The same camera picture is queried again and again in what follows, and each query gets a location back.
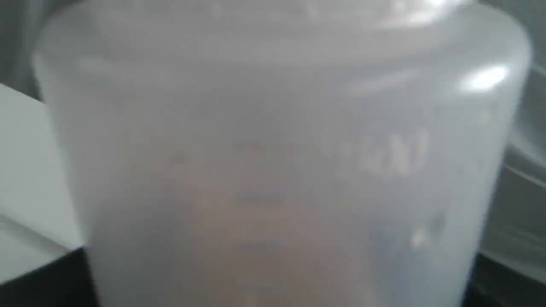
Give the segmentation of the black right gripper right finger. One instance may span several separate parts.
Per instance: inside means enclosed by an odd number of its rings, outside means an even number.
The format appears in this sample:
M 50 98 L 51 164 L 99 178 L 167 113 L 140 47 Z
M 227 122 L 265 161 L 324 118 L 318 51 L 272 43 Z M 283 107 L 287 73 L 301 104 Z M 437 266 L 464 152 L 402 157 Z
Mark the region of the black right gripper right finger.
M 465 292 L 467 307 L 544 307 L 546 286 L 487 257 L 475 258 Z

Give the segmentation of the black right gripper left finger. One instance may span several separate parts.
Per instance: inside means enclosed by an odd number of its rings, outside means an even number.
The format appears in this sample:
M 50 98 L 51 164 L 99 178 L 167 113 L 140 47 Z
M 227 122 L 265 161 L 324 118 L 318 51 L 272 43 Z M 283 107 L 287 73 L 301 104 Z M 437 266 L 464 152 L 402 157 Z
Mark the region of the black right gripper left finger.
M 99 307 L 84 248 L 1 284 L 2 307 Z

